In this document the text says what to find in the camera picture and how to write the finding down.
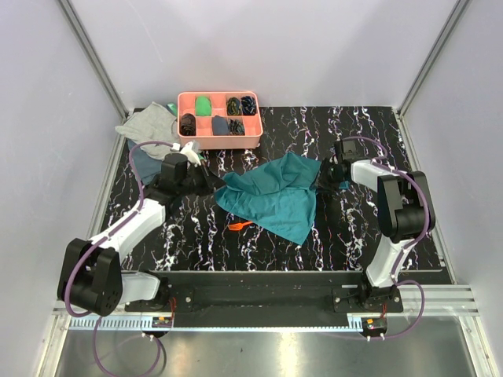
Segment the blue dark patterned roll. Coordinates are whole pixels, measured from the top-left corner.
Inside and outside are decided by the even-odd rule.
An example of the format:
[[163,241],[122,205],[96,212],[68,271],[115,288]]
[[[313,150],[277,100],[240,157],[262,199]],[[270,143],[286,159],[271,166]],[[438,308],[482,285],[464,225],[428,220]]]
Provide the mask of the blue dark patterned roll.
[[255,115],[257,112],[256,100],[253,96],[243,96],[240,99],[243,115]]

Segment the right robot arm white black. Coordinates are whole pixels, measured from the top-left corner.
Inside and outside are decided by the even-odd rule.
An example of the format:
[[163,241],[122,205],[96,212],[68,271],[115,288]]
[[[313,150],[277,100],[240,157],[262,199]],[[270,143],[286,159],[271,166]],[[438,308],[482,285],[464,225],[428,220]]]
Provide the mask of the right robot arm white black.
[[377,194],[377,219],[381,238],[376,253],[362,274],[356,292],[350,295],[366,311],[382,309],[398,296],[398,275],[413,247],[435,227],[435,210],[428,180],[421,171],[403,172],[383,165],[387,151],[375,158],[357,151],[357,137],[334,143],[335,153],[325,158],[316,186],[335,192],[344,183],[363,185]]

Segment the slate blue rolled cloth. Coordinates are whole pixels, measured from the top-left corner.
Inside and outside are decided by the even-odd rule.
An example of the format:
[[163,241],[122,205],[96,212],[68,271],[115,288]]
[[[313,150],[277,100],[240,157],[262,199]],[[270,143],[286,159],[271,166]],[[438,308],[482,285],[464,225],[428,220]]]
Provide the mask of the slate blue rolled cloth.
[[229,125],[226,118],[216,115],[211,120],[212,134],[217,136],[228,136]]

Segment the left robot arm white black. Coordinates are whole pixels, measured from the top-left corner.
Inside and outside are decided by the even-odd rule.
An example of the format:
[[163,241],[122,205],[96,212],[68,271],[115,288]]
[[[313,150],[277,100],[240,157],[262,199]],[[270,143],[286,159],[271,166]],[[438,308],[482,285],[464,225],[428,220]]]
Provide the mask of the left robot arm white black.
[[170,300],[167,280],[153,272],[127,272],[122,262],[180,209],[185,197],[212,195],[225,184],[205,163],[182,153],[166,156],[129,212],[91,239],[75,238],[68,244],[57,288],[67,311],[74,317],[106,317],[117,306],[134,302],[164,309]]

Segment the dark blue cloth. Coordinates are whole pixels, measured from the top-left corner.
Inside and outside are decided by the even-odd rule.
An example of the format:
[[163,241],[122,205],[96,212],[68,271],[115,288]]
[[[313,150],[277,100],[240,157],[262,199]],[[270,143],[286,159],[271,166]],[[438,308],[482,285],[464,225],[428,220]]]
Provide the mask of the dark blue cloth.
[[148,156],[141,148],[134,151],[133,161],[143,185],[148,185],[161,171],[161,161]]

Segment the pink divided organizer tray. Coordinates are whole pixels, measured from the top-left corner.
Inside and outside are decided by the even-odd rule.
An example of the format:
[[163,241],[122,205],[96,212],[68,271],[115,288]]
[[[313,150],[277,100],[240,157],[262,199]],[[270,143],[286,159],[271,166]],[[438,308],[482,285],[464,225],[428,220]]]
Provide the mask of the pink divided organizer tray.
[[258,98],[250,91],[180,93],[176,130],[182,145],[195,141],[203,150],[257,148],[263,135]]

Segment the dark maroon rolled cloth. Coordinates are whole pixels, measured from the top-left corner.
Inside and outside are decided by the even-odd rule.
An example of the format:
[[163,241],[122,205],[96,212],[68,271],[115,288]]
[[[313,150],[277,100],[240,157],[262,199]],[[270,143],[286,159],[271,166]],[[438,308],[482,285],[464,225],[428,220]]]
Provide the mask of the dark maroon rolled cloth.
[[195,136],[196,135],[196,117],[193,114],[184,114],[179,123],[179,132],[182,136]]

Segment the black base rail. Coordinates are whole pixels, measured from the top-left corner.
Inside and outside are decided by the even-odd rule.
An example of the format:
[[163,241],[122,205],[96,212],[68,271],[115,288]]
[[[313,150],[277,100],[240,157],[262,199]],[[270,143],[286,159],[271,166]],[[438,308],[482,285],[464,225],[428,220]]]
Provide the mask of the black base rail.
[[349,314],[401,313],[394,288],[370,304],[360,303],[355,272],[161,273],[164,304],[129,302],[129,313],[161,316],[174,310],[179,331],[314,331],[351,328]]

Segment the orange plastic fork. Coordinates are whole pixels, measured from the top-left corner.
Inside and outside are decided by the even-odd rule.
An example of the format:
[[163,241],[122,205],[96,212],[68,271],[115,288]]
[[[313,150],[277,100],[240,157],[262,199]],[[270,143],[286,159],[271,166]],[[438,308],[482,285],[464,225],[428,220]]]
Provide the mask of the orange plastic fork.
[[251,225],[252,221],[239,222],[228,225],[228,230],[233,232],[239,232],[244,229],[246,226]]

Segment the green rolled cloth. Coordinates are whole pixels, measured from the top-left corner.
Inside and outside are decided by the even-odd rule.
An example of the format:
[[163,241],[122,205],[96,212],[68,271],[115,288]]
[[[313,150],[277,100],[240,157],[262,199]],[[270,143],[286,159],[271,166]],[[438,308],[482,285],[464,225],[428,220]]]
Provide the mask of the green rolled cloth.
[[198,117],[211,116],[211,99],[205,96],[199,96],[195,100],[195,113]]

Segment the teal cloth napkin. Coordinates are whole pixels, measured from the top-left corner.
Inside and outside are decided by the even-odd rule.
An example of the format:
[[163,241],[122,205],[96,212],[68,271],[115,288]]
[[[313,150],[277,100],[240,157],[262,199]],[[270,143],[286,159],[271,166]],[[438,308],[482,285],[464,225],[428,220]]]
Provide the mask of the teal cloth napkin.
[[289,152],[244,174],[226,174],[215,200],[223,210],[301,245],[314,224],[320,167],[318,160]]

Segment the mint green cloth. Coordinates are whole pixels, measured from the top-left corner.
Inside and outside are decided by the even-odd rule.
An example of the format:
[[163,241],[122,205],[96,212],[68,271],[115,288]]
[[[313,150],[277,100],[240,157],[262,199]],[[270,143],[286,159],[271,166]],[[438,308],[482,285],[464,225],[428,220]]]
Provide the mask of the mint green cloth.
[[175,103],[169,103],[166,105],[167,110],[173,115],[177,116],[178,115],[178,107]]

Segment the dark patterned rolled cloth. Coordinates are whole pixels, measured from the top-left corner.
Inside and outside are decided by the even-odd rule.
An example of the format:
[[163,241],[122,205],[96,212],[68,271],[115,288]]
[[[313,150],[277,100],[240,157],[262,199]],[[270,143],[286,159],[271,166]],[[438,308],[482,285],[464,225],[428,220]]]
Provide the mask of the dark patterned rolled cloth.
[[231,136],[244,136],[244,124],[239,119],[229,119],[229,135]]

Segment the grey cloth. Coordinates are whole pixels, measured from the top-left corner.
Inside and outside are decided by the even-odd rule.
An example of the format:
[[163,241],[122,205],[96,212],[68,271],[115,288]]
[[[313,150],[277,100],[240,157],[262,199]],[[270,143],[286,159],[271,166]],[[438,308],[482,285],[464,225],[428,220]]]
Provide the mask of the grey cloth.
[[134,113],[122,126],[116,126],[118,134],[133,141],[153,159],[160,161],[171,151],[174,143],[179,143],[178,119],[164,106],[152,102],[141,112]]

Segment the yellow dark patterned roll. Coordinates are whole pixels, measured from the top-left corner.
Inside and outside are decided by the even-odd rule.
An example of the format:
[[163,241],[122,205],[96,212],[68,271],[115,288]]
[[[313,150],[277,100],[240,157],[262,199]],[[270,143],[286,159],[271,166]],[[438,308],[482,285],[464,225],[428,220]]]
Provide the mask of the yellow dark patterned roll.
[[240,99],[238,97],[230,97],[226,102],[227,115],[237,116],[241,115]]

